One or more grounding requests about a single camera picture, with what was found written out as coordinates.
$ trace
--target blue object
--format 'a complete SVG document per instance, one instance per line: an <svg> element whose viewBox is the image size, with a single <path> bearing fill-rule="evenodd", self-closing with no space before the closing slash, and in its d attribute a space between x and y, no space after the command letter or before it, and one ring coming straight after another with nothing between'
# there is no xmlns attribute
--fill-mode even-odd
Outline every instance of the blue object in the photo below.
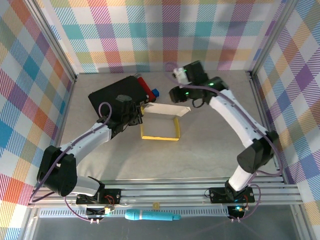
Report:
<svg viewBox="0 0 320 240"><path fill-rule="evenodd" d="M160 211L143 211L140 209L128 209L125 211L125 216L128 220L158 220L158 221L172 221L180 220L181 216L170 212Z"/></svg>
<svg viewBox="0 0 320 240"><path fill-rule="evenodd" d="M155 95L156 98L160 96L160 93L156 88L153 89L151 92Z"/></svg>

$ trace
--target colorful plaid backdrop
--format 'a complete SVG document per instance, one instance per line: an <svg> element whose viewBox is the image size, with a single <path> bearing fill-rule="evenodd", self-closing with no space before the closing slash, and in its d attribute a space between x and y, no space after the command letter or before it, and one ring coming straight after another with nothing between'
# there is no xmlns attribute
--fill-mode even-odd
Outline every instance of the colorful plaid backdrop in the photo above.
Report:
<svg viewBox="0 0 320 240"><path fill-rule="evenodd" d="M258 74L291 183L320 239L320 1L300 0Z"/></svg>
<svg viewBox="0 0 320 240"><path fill-rule="evenodd" d="M0 240L18 237L71 80L23 0L0 1Z"/></svg>
<svg viewBox="0 0 320 240"><path fill-rule="evenodd" d="M283 4L281 0L38 3L80 73L162 71L164 63L183 66L195 60L201 60L206 70L249 69Z"/></svg>

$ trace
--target blue pen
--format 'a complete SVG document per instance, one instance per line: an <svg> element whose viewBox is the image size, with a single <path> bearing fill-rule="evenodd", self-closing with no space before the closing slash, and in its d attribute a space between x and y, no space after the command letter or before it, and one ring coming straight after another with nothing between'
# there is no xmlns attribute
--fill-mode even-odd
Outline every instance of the blue pen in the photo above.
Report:
<svg viewBox="0 0 320 240"><path fill-rule="evenodd" d="M180 220L181 216L170 212L160 211L143 211L140 209L128 209L125 211L125 216L128 220L158 220L158 221L172 221Z"/></svg>

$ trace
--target blue marker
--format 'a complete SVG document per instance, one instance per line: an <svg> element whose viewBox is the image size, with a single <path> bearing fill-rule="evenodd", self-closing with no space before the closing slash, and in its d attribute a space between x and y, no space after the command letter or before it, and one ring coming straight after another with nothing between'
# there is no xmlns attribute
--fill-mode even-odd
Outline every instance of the blue marker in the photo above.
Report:
<svg viewBox="0 0 320 240"><path fill-rule="evenodd" d="M143 211L139 209L128 209L125 211L125 216L128 220L158 220L158 221L172 221L180 220L181 216L170 212L159 211Z"/></svg>

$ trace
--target red object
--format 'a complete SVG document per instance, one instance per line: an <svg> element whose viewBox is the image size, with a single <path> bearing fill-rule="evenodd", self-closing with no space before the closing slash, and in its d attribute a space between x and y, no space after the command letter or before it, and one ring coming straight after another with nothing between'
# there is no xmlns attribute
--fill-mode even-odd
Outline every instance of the red object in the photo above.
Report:
<svg viewBox="0 0 320 240"><path fill-rule="evenodd" d="M143 87L143 90L146 92L146 94L148 94L149 96L149 102L154 102L156 101L156 96L153 94L153 92L150 90L150 88L148 87L148 85L146 84L145 80L142 78L142 76L138 76L137 80L139 82L139 84Z"/></svg>

